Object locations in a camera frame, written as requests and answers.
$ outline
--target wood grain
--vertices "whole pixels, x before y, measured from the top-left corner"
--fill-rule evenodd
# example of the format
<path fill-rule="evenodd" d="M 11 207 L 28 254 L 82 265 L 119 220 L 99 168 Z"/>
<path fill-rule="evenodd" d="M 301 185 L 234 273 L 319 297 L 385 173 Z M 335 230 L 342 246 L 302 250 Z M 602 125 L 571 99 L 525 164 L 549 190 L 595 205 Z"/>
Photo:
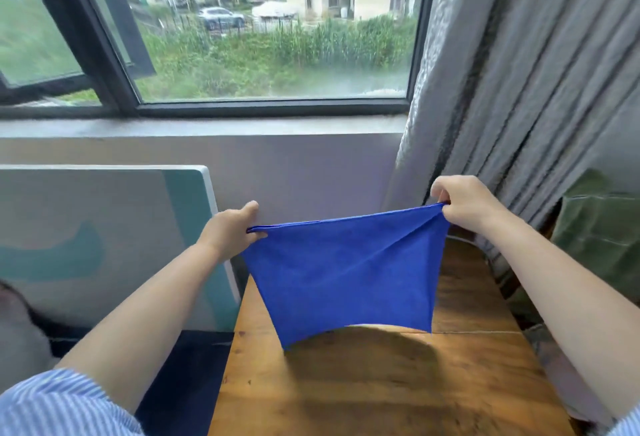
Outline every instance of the wood grain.
<path fill-rule="evenodd" d="M 447 246 L 433 329 L 346 327 L 283 352 L 250 280 L 209 435 L 572 436 L 472 246 Z"/>

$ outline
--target person's right arm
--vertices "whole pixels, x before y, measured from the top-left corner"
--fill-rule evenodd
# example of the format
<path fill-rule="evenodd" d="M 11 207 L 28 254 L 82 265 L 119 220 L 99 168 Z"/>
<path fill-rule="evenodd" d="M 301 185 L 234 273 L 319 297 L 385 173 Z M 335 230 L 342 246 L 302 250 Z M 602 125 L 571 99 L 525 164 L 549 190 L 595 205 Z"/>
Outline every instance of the person's right arm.
<path fill-rule="evenodd" d="M 475 177 L 439 177 L 446 219 L 505 256 L 556 342 L 617 417 L 640 401 L 640 309 L 510 213 Z"/>

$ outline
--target person's left arm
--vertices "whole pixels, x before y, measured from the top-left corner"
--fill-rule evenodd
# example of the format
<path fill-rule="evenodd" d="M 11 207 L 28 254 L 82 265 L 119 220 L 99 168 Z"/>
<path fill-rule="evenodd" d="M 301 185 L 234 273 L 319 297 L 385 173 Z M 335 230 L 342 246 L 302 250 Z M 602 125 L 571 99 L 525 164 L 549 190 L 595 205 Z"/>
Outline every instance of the person's left arm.
<path fill-rule="evenodd" d="M 90 377 L 130 413 L 164 364 L 216 264 L 265 233 L 247 234 L 258 204 L 216 214 L 196 244 L 167 264 L 91 330 L 60 360 Z"/>

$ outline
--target person's left hand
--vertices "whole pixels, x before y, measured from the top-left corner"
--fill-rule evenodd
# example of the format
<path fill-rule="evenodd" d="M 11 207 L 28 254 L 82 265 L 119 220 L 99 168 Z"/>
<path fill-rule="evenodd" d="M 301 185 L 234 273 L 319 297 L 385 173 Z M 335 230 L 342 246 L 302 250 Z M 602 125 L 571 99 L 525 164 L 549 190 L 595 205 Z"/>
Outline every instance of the person's left hand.
<path fill-rule="evenodd" d="M 215 214 L 204 226 L 197 245 L 215 251 L 218 261 L 226 261 L 240 254 L 258 239 L 267 237 L 266 232 L 246 230 L 255 222 L 258 215 L 258 202 L 251 201 L 240 210 L 225 210 Z"/>

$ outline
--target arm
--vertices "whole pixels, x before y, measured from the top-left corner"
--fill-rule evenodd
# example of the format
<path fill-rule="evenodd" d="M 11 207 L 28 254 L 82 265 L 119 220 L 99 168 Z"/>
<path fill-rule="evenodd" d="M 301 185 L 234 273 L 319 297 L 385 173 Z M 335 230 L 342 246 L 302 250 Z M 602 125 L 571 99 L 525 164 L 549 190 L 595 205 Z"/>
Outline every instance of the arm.
<path fill-rule="evenodd" d="M 258 204 L 250 202 L 242 210 L 215 215 L 196 244 L 135 290 L 56 368 L 89 376 L 116 404 L 135 412 L 215 265 L 265 237 L 246 233 L 257 212 Z"/>
<path fill-rule="evenodd" d="M 437 178 L 450 222 L 500 249 L 556 342 L 615 416 L 640 401 L 640 309 L 511 214 L 475 177 Z"/>

